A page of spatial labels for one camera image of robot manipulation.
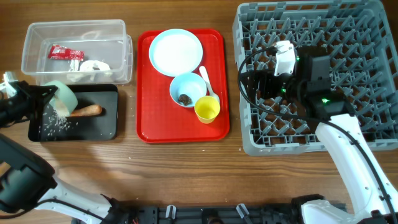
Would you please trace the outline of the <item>green bowl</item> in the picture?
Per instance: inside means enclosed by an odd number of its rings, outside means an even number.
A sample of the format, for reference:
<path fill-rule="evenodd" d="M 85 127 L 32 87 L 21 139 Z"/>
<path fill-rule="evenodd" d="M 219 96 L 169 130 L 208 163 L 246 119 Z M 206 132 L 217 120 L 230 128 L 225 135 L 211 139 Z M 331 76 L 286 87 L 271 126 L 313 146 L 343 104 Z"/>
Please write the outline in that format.
<path fill-rule="evenodd" d="M 44 86 L 56 86 L 58 89 L 52 99 L 49 101 L 50 106 L 55 110 L 56 114 L 61 118 L 71 115 L 78 105 L 78 100 L 69 87 L 60 81 L 54 80 L 44 84 Z"/>

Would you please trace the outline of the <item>red snack wrapper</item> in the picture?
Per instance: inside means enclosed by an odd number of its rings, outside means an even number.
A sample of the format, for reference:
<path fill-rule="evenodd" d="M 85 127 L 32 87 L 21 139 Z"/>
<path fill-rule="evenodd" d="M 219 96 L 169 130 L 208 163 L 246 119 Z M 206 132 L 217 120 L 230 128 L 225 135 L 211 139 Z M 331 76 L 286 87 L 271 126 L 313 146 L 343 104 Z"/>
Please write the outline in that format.
<path fill-rule="evenodd" d="M 55 60 L 79 60 L 83 61 L 84 51 L 70 49 L 61 45 L 53 45 L 50 48 L 48 58 Z"/>

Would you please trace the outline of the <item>yellow plastic cup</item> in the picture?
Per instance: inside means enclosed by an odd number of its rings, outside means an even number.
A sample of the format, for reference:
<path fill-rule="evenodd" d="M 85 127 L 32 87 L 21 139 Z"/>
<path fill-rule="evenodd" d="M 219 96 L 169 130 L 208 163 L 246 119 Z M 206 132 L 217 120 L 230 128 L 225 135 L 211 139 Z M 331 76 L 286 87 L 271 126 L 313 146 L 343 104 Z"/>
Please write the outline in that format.
<path fill-rule="evenodd" d="M 203 96 L 195 103 L 194 110 L 200 122 L 210 124 L 219 115 L 221 106 L 216 98 Z"/>

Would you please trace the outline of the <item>light blue bowl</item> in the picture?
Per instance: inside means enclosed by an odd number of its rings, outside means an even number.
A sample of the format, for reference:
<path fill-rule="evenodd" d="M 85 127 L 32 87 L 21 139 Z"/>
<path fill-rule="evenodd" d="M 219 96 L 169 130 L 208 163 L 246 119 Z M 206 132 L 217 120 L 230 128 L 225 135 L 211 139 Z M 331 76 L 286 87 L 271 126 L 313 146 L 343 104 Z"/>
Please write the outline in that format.
<path fill-rule="evenodd" d="M 195 106 L 197 100 L 207 94 L 207 87 L 205 81 L 196 73 L 186 73 L 176 76 L 169 88 L 170 97 L 173 101 L 184 108 L 192 108 Z M 192 104 L 189 106 L 181 105 L 178 102 L 178 97 L 181 94 L 186 94 L 192 99 Z"/>

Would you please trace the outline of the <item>brown food scrap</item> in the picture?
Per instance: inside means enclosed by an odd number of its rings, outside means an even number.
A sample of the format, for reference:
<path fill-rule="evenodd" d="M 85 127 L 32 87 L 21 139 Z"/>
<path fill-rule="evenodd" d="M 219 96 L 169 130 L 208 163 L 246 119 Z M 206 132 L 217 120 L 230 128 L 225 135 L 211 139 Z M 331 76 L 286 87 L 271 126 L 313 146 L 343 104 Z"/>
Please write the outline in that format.
<path fill-rule="evenodd" d="M 186 95 L 186 94 L 181 94 L 181 95 L 178 97 L 178 102 L 179 102 L 181 105 L 189 106 L 189 105 L 192 104 L 192 99 L 191 99 L 188 95 Z"/>

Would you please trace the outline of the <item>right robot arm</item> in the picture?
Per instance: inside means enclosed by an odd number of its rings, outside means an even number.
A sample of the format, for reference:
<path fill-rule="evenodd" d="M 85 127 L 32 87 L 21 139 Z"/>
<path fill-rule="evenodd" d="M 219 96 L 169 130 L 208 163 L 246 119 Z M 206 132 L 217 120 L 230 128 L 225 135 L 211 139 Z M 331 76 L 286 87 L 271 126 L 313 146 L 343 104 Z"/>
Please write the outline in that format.
<path fill-rule="evenodd" d="M 331 89 L 330 56 L 318 46 L 295 48 L 289 41 L 266 49 L 276 57 L 274 69 L 238 69 L 238 88 L 258 110 L 256 96 L 280 96 L 299 102 L 302 119 L 316 124 L 323 143 L 347 188 L 354 214 L 332 206 L 317 195 L 294 199 L 301 223 L 397 223 L 397 190 L 378 164 L 363 137 L 355 110 L 344 94 Z"/>

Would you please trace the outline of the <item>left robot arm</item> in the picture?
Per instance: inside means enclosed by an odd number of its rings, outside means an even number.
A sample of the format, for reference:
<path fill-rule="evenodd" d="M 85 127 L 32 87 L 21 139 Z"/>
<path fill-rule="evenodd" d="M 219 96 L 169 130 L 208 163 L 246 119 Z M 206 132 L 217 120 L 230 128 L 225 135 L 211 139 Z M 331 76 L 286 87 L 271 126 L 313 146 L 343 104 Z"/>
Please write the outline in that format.
<path fill-rule="evenodd" d="M 74 93 L 65 84 L 52 81 L 42 86 L 27 82 L 4 82 L 1 91 L 1 127 L 29 121 L 47 104 L 70 114 L 77 106 Z M 17 218 L 31 210 L 51 210 L 68 215 L 74 223 L 127 223 L 129 213 L 114 198 L 89 194 L 55 176 L 54 168 L 43 158 L 5 135 L 1 136 L 1 210 L 5 219 Z"/>

